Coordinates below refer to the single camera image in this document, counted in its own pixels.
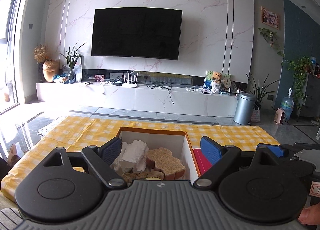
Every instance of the open box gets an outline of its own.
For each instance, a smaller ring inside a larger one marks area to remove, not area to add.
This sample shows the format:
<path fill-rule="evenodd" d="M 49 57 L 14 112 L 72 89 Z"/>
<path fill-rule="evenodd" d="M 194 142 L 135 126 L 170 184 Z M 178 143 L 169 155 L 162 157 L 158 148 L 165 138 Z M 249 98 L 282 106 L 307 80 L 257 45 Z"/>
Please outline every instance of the open box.
<path fill-rule="evenodd" d="M 117 134 L 122 142 L 142 140 L 149 149 L 167 148 L 186 167 L 184 179 L 193 182 L 200 176 L 199 167 L 186 132 L 121 127 Z"/>

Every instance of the black tv screen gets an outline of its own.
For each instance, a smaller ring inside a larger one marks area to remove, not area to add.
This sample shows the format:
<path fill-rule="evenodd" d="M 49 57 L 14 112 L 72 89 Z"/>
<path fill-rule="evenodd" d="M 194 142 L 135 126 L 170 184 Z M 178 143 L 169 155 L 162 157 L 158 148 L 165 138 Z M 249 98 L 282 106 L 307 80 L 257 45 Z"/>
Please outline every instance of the black tv screen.
<path fill-rule="evenodd" d="M 91 55 L 178 60 L 181 20 L 176 9 L 96 9 Z"/>

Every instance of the trash can lid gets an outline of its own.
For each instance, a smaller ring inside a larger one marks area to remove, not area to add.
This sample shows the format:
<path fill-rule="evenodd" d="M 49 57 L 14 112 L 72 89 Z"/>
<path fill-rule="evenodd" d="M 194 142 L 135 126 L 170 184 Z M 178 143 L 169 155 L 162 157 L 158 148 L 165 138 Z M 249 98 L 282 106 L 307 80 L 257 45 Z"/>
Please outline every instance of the trash can lid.
<path fill-rule="evenodd" d="M 250 100 L 250 101 L 256 100 L 256 97 L 253 94 L 247 93 L 247 92 L 241 92 L 240 97 L 243 99 L 246 99 L 246 100 Z"/>

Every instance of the yellow checkered tablecloth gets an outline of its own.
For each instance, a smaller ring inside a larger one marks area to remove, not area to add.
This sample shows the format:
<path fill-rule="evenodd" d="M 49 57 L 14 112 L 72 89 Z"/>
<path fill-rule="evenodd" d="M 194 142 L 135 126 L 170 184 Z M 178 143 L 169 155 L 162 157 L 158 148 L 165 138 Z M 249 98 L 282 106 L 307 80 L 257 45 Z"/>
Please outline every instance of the yellow checkered tablecloth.
<path fill-rule="evenodd" d="M 259 143 L 279 144 L 258 126 L 147 123 L 68 116 L 24 155 L 5 176 L 1 181 L 3 195 L 14 201 L 14 192 L 19 183 L 55 147 L 65 147 L 68 152 L 73 152 L 81 151 L 89 145 L 101 146 L 115 137 L 120 127 L 185 131 L 193 148 L 200 148 L 202 136 L 208 136 L 223 146 L 232 144 L 242 150 L 255 150 Z"/>

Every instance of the black vase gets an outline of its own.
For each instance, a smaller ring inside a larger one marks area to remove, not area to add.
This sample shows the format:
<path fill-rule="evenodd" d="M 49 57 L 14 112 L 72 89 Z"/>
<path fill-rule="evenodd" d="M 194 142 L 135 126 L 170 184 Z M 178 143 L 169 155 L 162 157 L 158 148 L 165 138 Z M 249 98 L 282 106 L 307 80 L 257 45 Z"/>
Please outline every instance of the black vase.
<path fill-rule="evenodd" d="M 39 80 L 39 83 L 44 83 L 45 82 L 45 78 L 44 78 L 44 75 L 43 75 L 43 63 L 38 63 L 38 80 Z"/>
<path fill-rule="evenodd" d="M 69 71 L 69 73 L 68 73 L 68 81 L 69 81 L 69 83 L 75 83 L 76 82 L 76 73 L 74 71 Z"/>

